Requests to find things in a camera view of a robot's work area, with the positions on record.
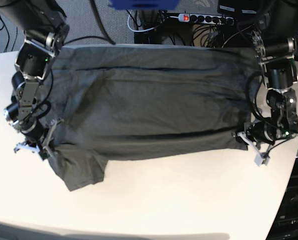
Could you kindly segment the grey T-shirt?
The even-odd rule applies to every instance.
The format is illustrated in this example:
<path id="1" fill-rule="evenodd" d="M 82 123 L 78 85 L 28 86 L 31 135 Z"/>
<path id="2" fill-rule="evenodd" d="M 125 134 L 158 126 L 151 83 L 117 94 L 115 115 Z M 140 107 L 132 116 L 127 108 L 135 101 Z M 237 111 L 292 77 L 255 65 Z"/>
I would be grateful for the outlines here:
<path id="1" fill-rule="evenodd" d="M 135 161 L 246 146 L 249 49 L 65 47 L 40 98 L 51 104 L 49 164 L 70 191 L 104 180 L 110 160 Z"/>

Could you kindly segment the white power strip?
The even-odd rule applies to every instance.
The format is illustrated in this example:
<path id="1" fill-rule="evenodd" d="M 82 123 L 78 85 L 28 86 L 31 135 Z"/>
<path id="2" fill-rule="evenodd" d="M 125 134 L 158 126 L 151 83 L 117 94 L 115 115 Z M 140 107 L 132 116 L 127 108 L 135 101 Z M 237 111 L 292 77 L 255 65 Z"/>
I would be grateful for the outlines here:
<path id="1" fill-rule="evenodd" d="M 205 14 L 190 14 L 180 13 L 177 16 L 179 22 L 184 23 L 197 23 L 205 25 L 216 26 L 233 26 L 235 21 L 232 17 L 220 15 L 205 15 Z"/>

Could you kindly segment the blue plastic bin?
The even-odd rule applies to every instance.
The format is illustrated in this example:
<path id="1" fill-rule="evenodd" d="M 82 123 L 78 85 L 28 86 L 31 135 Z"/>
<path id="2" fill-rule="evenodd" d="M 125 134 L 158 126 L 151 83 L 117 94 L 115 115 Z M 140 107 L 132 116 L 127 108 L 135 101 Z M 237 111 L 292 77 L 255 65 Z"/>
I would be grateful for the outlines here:
<path id="1" fill-rule="evenodd" d="M 180 0 L 110 0 L 116 10 L 174 10 Z"/>

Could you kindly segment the black OpenArm base box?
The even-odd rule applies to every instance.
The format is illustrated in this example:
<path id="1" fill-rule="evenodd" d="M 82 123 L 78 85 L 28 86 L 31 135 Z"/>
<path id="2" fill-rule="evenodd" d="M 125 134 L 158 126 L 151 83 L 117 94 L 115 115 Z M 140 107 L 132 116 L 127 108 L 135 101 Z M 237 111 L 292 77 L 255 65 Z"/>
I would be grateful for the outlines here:
<path id="1" fill-rule="evenodd" d="M 267 239 L 298 240 L 298 158 Z"/>

